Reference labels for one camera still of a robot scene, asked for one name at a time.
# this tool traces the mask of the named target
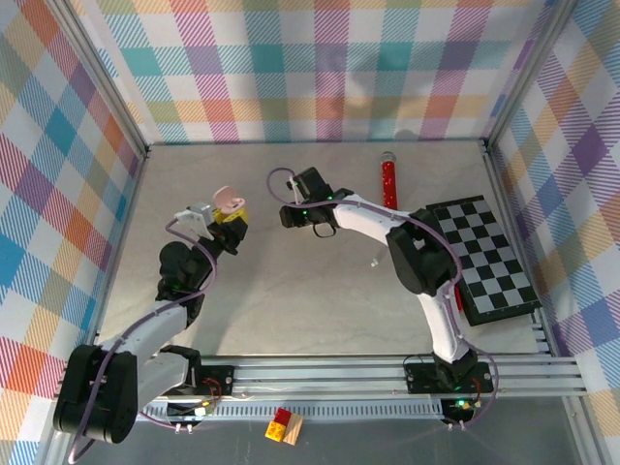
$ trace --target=yellow block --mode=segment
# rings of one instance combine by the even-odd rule
[[[287,427],[284,424],[270,421],[269,427],[267,428],[267,432],[264,433],[264,436],[279,443],[282,441],[282,438],[284,438],[284,432],[286,431],[286,429]]]
[[[230,221],[234,220],[235,218],[241,217],[241,219],[243,220],[243,222],[246,225],[249,225],[250,222],[248,221],[248,212],[245,209],[245,207],[241,208],[239,211],[236,211],[235,213],[233,213],[232,215],[227,216],[222,223],[229,223]]]
[[[222,210],[216,208],[213,210],[213,219],[218,225],[221,225],[226,219],[226,215],[222,213]]]

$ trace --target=wooden block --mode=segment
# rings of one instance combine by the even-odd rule
[[[297,437],[299,436],[302,423],[303,417],[301,415],[291,414],[291,419],[289,419],[289,425],[287,426],[287,430],[284,433],[284,438],[282,441],[294,446],[297,442]]]

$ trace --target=gray floor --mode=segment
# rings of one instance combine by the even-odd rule
[[[209,202],[222,185],[247,200],[250,229],[239,255],[224,255],[219,279],[197,321],[174,339],[203,354],[415,354],[431,352],[418,299],[398,282],[389,257],[372,268],[379,242],[340,231],[318,239],[286,230],[280,205],[265,187],[280,166],[316,166],[334,189],[350,188],[381,202],[380,155],[398,157],[399,208],[483,194],[497,212],[474,141],[299,143],[155,147],[102,328],[119,333],[151,307],[159,279],[158,255],[173,240],[164,225],[175,212]],[[275,179],[283,196],[286,177]],[[491,353],[538,350],[529,316],[468,329]]]
[[[438,420],[304,423],[292,447],[262,422],[219,422],[193,435],[139,422],[120,445],[97,443],[83,465],[574,465],[581,463],[560,399],[500,399],[465,432]]]

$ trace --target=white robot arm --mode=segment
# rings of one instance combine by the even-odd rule
[[[376,208],[384,210],[392,217],[409,216],[411,214],[410,212],[390,210],[389,208],[370,203],[357,194],[349,195],[345,199],[358,203],[358,206],[351,204],[336,205],[333,209],[333,216],[338,226],[343,230],[353,230],[372,237],[386,246],[388,246],[390,230],[401,227],[405,221],[390,219],[375,211],[362,208],[361,205],[371,204]],[[433,339],[433,353],[442,360],[453,363],[463,358],[468,348],[454,332],[448,316],[448,311],[455,312],[457,308],[456,301],[452,303],[450,310],[447,308],[444,299],[441,298],[441,295],[446,292],[446,289],[443,288],[447,287],[448,284],[446,283],[442,288],[438,289],[435,295],[421,293],[418,294],[418,298],[430,328]],[[453,293],[447,294],[450,294],[450,298],[454,299]],[[458,325],[460,324],[460,317],[456,313],[454,313],[454,320]]]
[[[439,224],[432,213],[396,211],[366,201],[348,189],[332,191],[315,168],[290,178],[287,183],[302,202],[284,205],[280,219],[286,228],[330,224],[333,229],[353,230],[386,245],[400,282],[418,296],[433,339],[437,375],[447,388],[453,388],[476,365],[477,355],[460,334],[451,280],[456,263],[438,242]],[[423,223],[423,230],[413,225]]]

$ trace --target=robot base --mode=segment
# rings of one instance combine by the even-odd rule
[[[455,388],[449,388],[439,380],[433,363],[407,363],[405,365],[405,376],[407,378],[407,390],[410,394],[476,394],[479,391],[476,381],[480,384],[481,393],[493,391],[493,381],[488,363],[481,361],[474,365],[471,371],[456,384]]]

